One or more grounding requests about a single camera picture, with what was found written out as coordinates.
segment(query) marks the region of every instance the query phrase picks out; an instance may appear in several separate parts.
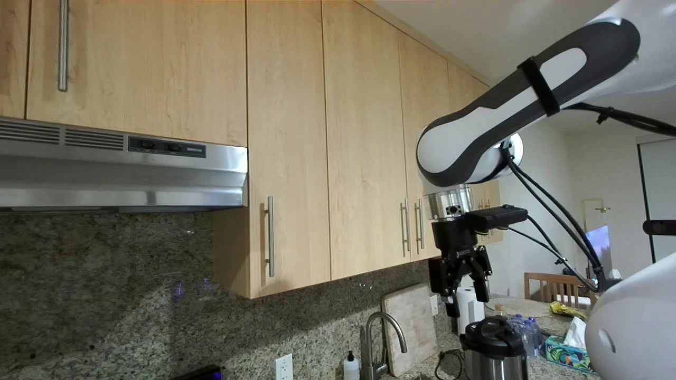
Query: ceiling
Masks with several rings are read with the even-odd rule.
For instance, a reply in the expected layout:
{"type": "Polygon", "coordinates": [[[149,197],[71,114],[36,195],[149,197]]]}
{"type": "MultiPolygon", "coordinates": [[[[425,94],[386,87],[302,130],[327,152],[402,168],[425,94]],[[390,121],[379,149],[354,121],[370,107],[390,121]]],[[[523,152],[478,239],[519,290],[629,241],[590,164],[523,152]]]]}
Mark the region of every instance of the ceiling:
{"type": "MultiPolygon", "coordinates": [[[[488,85],[527,57],[587,24],[614,0],[372,0],[388,17],[425,37],[488,85]]],[[[614,107],[676,123],[676,90],[651,99],[613,99],[614,107]]],[[[563,131],[590,131],[593,114],[567,113],[549,121],[563,131]]]]}

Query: range hood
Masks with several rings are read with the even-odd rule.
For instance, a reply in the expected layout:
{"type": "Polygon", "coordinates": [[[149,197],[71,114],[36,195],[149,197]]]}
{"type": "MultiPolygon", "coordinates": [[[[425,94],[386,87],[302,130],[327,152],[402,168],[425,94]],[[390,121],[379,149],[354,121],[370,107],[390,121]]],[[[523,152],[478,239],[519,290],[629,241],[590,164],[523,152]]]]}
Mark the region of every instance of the range hood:
{"type": "Polygon", "coordinates": [[[0,209],[245,207],[248,150],[0,119],[0,209]]]}

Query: kitchen appliance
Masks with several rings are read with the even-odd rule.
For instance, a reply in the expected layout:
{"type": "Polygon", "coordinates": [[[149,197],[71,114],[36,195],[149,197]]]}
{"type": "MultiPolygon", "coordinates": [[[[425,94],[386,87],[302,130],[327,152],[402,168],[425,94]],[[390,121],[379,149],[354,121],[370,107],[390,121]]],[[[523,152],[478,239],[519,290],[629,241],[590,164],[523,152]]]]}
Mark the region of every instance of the kitchen appliance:
{"type": "Polygon", "coordinates": [[[522,336],[503,316],[487,316],[465,330],[462,350],[471,380],[529,380],[522,336]]]}
{"type": "Polygon", "coordinates": [[[248,150],[0,119],[0,209],[245,207],[248,150]]]}

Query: bottle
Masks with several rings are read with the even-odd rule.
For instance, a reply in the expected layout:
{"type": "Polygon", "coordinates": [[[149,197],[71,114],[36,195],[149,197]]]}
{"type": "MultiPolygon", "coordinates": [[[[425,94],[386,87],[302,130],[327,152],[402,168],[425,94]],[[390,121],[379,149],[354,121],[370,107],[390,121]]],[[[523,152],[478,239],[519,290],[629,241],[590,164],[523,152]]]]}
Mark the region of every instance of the bottle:
{"type": "Polygon", "coordinates": [[[346,359],[343,362],[343,378],[360,380],[360,359],[354,359],[353,350],[348,350],[346,359]]]}
{"type": "Polygon", "coordinates": [[[522,333],[523,333],[527,358],[537,358],[540,348],[540,330],[537,328],[534,316],[529,316],[523,321],[522,333]]]}

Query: black cable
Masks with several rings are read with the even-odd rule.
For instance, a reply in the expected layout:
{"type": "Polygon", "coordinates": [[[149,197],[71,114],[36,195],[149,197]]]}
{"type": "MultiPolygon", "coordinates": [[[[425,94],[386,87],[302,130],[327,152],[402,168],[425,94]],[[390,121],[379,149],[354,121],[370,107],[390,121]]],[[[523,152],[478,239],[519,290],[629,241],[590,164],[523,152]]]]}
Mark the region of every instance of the black cable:
{"type": "Polygon", "coordinates": [[[522,232],[522,230],[516,230],[516,228],[508,228],[508,230],[511,230],[511,232],[516,232],[516,234],[522,234],[523,239],[537,244],[539,247],[547,249],[549,253],[554,253],[554,255],[559,260],[558,252],[551,249],[549,245],[545,245],[544,241],[539,241],[539,239],[534,239],[534,237],[530,237],[530,234],[527,234],[527,232],[522,232]]]}
{"type": "Polygon", "coordinates": [[[640,114],[632,114],[632,113],[623,113],[623,109],[614,109],[614,107],[600,107],[593,103],[573,103],[567,109],[581,109],[581,113],[597,113],[595,123],[605,123],[606,119],[625,123],[633,130],[642,130],[642,131],[651,131],[651,134],[659,134],[659,136],[675,136],[676,137],[676,126],[649,119],[649,117],[640,117],[640,114]]]}
{"type": "Polygon", "coordinates": [[[549,234],[545,232],[545,228],[544,228],[537,220],[532,220],[532,215],[529,215],[529,222],[534,227],[534,230],[540,232],[540,237],[549,244],[549,247],[551,247],[554,252],[559,252],[559,249],[554,245],[554,241],[549,239],[549,234]]]}
{"type": "Polygon", "coordinates": [[[454,358],[459,359],[459,373],[447,373],[447,375],[462,380],[468,373],[465,373],[465,358],[462,358],[462,350],[460,350],[460,348],[439,352],[439,362],[438,362],[438,368],[436,368],[438,380],[442,380],[439,368],[442,368],[442,362],[444,362],[447,355],[454,355],[454,358]]]}
{"type": "Polygon", "coordinates": [[[559,252],[547,247],[544,241],[539,241],[539,239],[534,239],[534,237],[530,237],[530,234],[527,234],[527,232],[522,232],[522,230],[516,230],[516,228],[508,228],[508,230],[511,230],[511,232],[516,232],[516,234],[519,234],[519,237],[523,237],[523,239],[540,245],[540,247],[547,249],[554,258],[558,258],[558,260],[573,272],[573,276],[577,276],[585,287],[590,287],[590,290],[595,287],[595,286],[590,283],[585,276],[581,276],[581,275],[568,264],[568,260],[567,260],[559,252]]]}
{"type": "Polygon", "coordinates": [[[517,178],[522,176],[523,180],[529,180],[537,190],[540,190],[564,215],[567,220],[570,222],[570,227],[574,228],[579,241],[577,244],[584,244],[584,253],[587,255],[587,260],[591,263],[591,271],[597,278],[600,286],[606,283],[606,275],[605,275],[605,269],[600,264],[600,260],[595,258],[595,252],[590,244],[590,239],[585,237],[584,228],[577,225],[577,220],[568,214],[568,209],[564,206],[559,206],[539,182],[534,182],[527,171],[522,171],[513,161],[508,162],[511,171],[517,174],[517,178]]]}
{"type": "Polygon", "coordinates": [[[577,234],[570,230],[570,227],[530,188],[530,184],[513,168],[516,164],[509,162],[509,169],[522,182],[522,185],[551,214],[551,218],[568,232],[568,237],[577,244],[577,247],[590,258],[587,247],[577,239],[577,234]]]}

